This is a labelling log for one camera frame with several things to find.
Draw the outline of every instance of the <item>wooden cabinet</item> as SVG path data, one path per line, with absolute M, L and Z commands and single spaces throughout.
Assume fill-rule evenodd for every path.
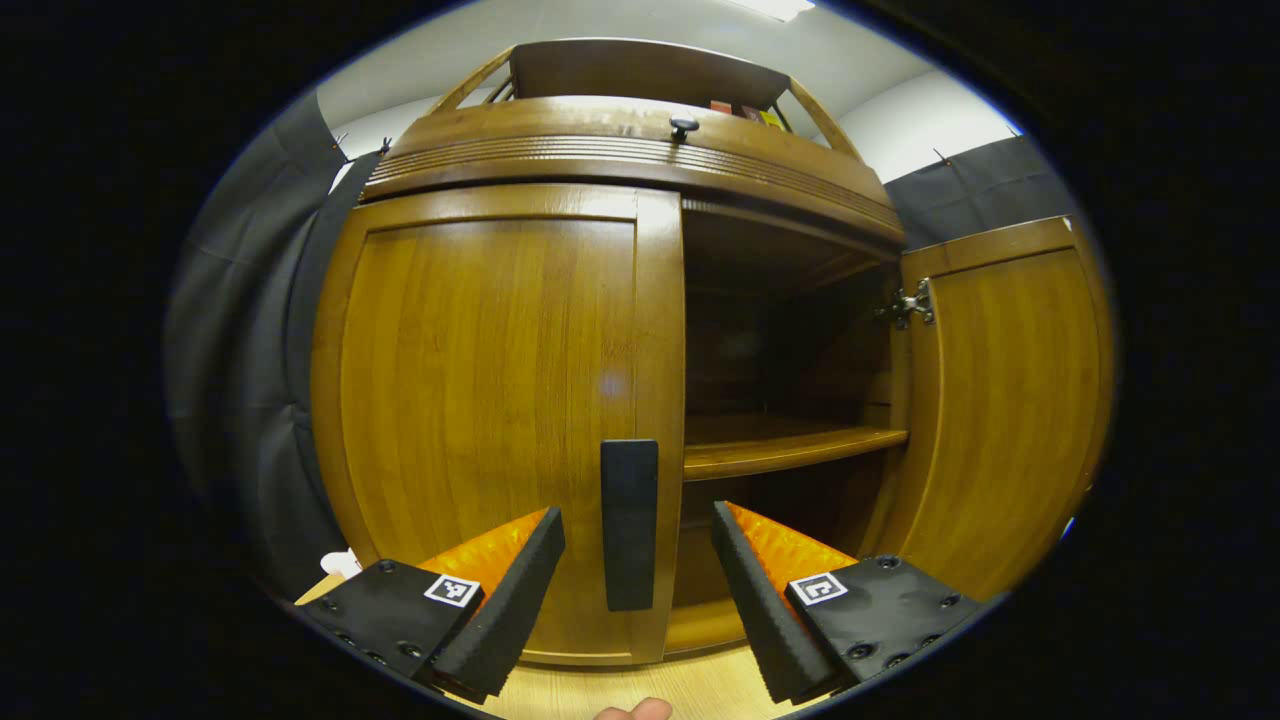
M 883 187 L 824 114 L 836 150 L 621 70 L 530 79 L 573 42 L 671 53 L 562 42 L 506 51 L 417 120 L 335 250 L 314 424 L 360 560 L 420 562 L 561 506 L 567 547 L 524 660 L 564 665 L 744 637 L 714 500 L 978 597 L 1018 582 L 1110 414 L 1108 310 L 1069 222 L 902 255 Z M 699 92 L 755 78 L 822 114 L 785 76 L 716 58 L 730 82 Z M 515 100 L 454 109 L 504 64 Z M 673 113 L 700 128 L 675 138 Z M 877 316 L 923 278 L 929 323 Z M 623 438 L 659 448 L 653 602 L 611 611 L 600 443 Z

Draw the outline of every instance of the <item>metal hinge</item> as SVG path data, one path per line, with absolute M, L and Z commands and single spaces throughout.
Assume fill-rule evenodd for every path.
M 906 295 L 906 291 L 897 288 L 893 292 L 893 301 L 890 302 L 888 307 L 876 310 L 876 318 L 882 320 L 891 319 L 893 320 L 893 327 L 905 331 L 911 313 L 924 315 L 925 325 L 933 324 L 933 299 L 929 295 L 929 278 L 924 278 L 916 283 L 915 295 Z

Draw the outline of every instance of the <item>black knob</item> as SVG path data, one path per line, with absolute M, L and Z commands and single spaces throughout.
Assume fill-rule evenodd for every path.
M 689 115 L 672 115 L 671 117 L 671 137 L 677 142 L 685 140 L 689 132 L 698 129 L 698 120 L 690 118 Z

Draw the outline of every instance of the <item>open cabinet door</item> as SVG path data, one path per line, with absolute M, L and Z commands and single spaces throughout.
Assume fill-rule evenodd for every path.
M 984 601 L 1044 556 L 1091 486 L 1114 388 L 1107 299 L 1070 217 L 905 254 L 902 281 L 927 281 L 932 316 L 904 333 L 911 436 L 872 548 Z
M 684 452 L 680 197 L 582 184 L 357 208 L 312 347 L 317 455 L 367 568 L 559 506 L 566 548 L 524 659 L 662 659 Z M 600 443 L 657 441 L 652 602 L 607 602 Z

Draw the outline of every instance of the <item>book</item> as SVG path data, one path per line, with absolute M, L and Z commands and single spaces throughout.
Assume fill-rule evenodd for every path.
M 786 129 L 787 129 L 787 128 L 782 127 L 782 120 L 780 120 L 777 115 L 774 115 L 773 113 L 771 113 L 768 110 L 760 110 L 760 118 L 763 118 L 763 122 L 767 126 L 773 126 L 773 127 L 776 127 L 776 128 L 778 128 L 778 129 L 781 129 L 783 132 L 786 132 Z

